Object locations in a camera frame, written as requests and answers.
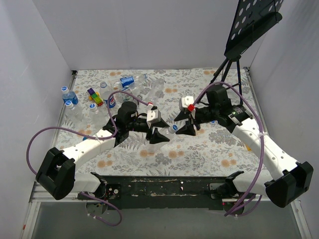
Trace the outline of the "Pepsi plastic bottle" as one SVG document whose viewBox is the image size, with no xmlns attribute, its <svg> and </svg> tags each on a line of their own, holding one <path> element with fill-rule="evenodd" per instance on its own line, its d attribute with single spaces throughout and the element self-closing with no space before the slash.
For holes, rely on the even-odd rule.
<svg viewBox="0 0 319 239">
<path fill-rule="evenodd" d="M 139 88 L 147 79 L 146 74 L 135 74 L 111 81 L 111 86 L 114 90 L 121 90 L 125 87 Z"/>
<path fill-rule="evenodd" d="M 105 81 L 100 83 L 100 95 L 105 103 L 106 106 L 109 106 L 110 109 L 116 106 L 116 101 L 114 96 L 111 96 L 109 99 L 110 94 L 112 93 L 112 88 L 109 84 Z"/>
</svg>

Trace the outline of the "Pocari Sweat plastic bottle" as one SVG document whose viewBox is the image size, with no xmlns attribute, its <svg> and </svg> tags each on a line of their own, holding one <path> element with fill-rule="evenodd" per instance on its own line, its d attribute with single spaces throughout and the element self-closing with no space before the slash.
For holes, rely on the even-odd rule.
<svg viewBox="0 0 319 239">
<path fill-rule="evenodd" d="M 77 95 L 73 91 L 64 91 L 62 92 L 62 99 L 65 102 L 71 101 L 74 105 L 79 103 Z"/>
</svg>

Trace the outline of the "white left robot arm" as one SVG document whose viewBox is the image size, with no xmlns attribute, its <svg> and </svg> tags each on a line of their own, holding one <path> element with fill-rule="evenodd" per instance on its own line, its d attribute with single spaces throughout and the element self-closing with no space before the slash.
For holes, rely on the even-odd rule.
<svg viewBox="0 0 319 239">
<path fill-rule="evenodd" d="M 160 128 L 168 127 L 152 104 L 148 104 L 147 113 L 140 118 L 137 105 L 125 102 L 94 136 L 63 150 L 50 149 L 38 170 L 36 181 L 56 200 L 81 192 L 101 199 L 106 194 L 106 180 L 94 172 L 78 173 L 78 169 L 100 153 L 118 146 L 131 131 L 146 133 L 151 143 L 168 142 L 169 139 L 159 132 Z"/>
</svg>

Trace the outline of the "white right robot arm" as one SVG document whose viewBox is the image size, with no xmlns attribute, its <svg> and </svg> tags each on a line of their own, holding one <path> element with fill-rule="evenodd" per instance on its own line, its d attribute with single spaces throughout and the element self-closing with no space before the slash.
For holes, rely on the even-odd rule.
<svg viewBox="0 0 319 239">
<path fill-rule="evenodd" d="M 202 93 L 208 99 L 208 105 L 202 108 L 195 107 L 197 100 L 192 96 L 179 100 L 180 113 L 175 120 L 186 120 L 186 123 L 177 134 L 195 135 L 201 124 L 215 120 L 260 158 L 255 175 L 238 171 L 214 189 L 214 195 L 237 198 L 242 193 L 252 193 L 266 196 L 276 206 L 284 208 L 309 189 L 313 167 L 284 152 L 264 131 L 252 109 L 233 105 L 221 82 L 206 87 Z"/>
</svg>

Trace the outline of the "clear bottle black label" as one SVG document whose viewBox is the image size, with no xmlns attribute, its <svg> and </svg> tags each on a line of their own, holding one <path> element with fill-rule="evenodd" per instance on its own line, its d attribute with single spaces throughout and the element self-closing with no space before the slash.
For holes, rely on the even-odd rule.
<svg viewBox="0 0 319 239">
<path fill-rule="evenodd" d="M 134 103 L 135 103 L 137 106 L 139 106 L 140 100 L 142 100 L 142 99 L 143 99 L 143 96 L 142 96 L 141 94 L 138 94 L 138 95 L 136 96 L 136 98 L 133 98 L 133 101 L 134 101 Z"/>
</svg>

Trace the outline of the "tall clear plastic bottle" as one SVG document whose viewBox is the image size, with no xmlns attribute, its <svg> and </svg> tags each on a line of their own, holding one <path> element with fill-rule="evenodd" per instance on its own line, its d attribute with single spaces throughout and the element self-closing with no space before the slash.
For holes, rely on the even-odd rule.
<svg viewBox="0 0 319 239">
<path fill-rule="evenodd" d="M 151 89 L 149 91 L 147 101 L 152 103 L 154 106 L 157 105 L 157 102 L 160 98 L 160 95 L 164 89 L 165 80 L 163 78 L 156 79 L 151 84 Z"/>
</svg>

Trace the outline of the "small labelled clear bottle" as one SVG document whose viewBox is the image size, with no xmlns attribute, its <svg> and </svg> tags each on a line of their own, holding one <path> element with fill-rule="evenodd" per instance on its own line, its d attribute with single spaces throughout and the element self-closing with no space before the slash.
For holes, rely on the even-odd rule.
<svg viewBox="0 0 319 239">
<path fill-rule="evenodd" d="M 121 91 L 121 93 L 115 94 L 115 98 L 116 98 L 118 103 L 132 101 L 132 102 L 139 104 L 139 102 L 135 98 L 132 98 L 131 96 L 129 96 L 127 94 L 124 94 L 124 92 L 127 92 L 131 95 L 134 95 L 137 98 L 139 98 L 140 100 L 143 99 L 143 96 L 141 95 L 141 92 L 140 92 L 140 87 L 137 84 L 129 84 L 125 87 L 117 85 L 117 86 L 113 87 L 113 90 L 114 91 Z"/>
</svg>

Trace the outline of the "colourful toy block car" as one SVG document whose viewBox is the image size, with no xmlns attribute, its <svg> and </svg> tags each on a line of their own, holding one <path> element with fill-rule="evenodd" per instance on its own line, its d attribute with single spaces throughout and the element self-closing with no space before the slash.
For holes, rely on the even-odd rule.
<svg viewBox="0 0 319 239">
<path fill-rule="evenodd" d="M 87 90 L 89 94 L 89 100 L 93 101 L 98 107 L 103 105 L 103 100 L 101 99 L 99 93 L 96 93 L 92 88 Z"/>
</svg>

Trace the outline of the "black music stand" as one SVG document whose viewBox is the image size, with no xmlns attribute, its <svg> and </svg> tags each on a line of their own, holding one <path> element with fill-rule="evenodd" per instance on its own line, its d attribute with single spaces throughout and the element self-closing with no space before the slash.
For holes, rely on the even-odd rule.
<svg viewBox="0 0 319 239">
<path fill-rule="evenodd" d="M 279 10 L 282 0 L 239 0 L 232 27 L 227 39 L 224 56 L 226 59 L 214 73 L 211 82 L 215 82 L 222 74 L 224 82 L 232 63 L 236 63 L 238 83 L 233 87 L 239 87 L 242 93 L 242 81 L 240 76 L 240 58 L 259 38 L 261 38 L 273 26 L 279 23 L 283 17 Z"/>
</svg>

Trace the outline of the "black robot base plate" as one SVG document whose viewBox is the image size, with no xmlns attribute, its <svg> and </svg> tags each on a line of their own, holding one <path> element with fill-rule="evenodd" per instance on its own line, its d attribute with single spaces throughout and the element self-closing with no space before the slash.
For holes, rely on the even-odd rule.
<svg viewBox="0 0 319 239">
<path fill-rule="evenodd" d="M 97 176 L 96 198 L 123 209 L 229 210 L 241 196 L 226 177 Z"/>
</svg>

